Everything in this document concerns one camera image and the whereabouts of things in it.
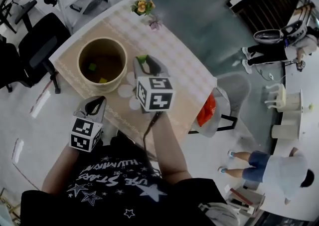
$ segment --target yellow flower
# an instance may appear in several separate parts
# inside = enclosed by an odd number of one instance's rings
[[[138,3],[138,6],[142,6],[142,5],[145,5],[145,2],[144,2],[144,1],[140,1],[140,2]]]
[[[145,4],[140,5],[139,8],[138,8],[138,11],[139,12],[144,12],[145,11]]]
[[[155,6],[155,3],[152,1],[152,0],[150,0],[150,3],[152,4],[152,8],[155,8],[156,6]]]

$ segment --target orange object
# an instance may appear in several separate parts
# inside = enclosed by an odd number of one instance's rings
[[[200,110],[197,116],[197,122],[200,127],[211,119],[211,117],[215,113],[215,109],[216,109],[216,101],[213,94],[210,94],[203,108]]]

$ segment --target blue sneaker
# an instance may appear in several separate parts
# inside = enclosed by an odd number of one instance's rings
[[[220,173],[223,173],[223,174],[226,173],[226,170],[227,170],[226,167],[219,167],[219,169],[218,169],[218,171],[219,171]]]
[[[233,157],[234,157],[234,154],[235,154],[235,152],[232,151],[232,150],[229,150],[228,153],[227,153],[227,155],[228,155],[230,158],[233,158]]]

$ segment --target black pants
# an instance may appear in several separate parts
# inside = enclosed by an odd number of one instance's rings
[[[259,44],[249,47],[248,52],[258,52],[263,54],[262,56],[248,60],[249,65],[287,60],[283,42],[277,44]]]

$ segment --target flower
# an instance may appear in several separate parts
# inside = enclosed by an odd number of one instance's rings
[[[139,11],[139,12],[144,12],[145,9],[146,9],[146,2],[140,0],[140,1],[138,2],[138,11]]]
[[[138,110],[141,107],[140,101],[135,97],[134,88],[136,87],[135,84],[135,76],[133,72],[128,72],[126,75],[126,79],[128,84],[122,84],[118,88],[118,94],[120,97],[129,98],[129,105],[132,110]]]
[[[155,4],[152,0],[136,0],[134,4],[131,5],[131,10],[138,15],[148,15],[154,8]]]
[[[150,3],[152,4],[152,8],[155,8],[156,6],[155,6],[155,3],[152,1],[152,0],[150,0]]]

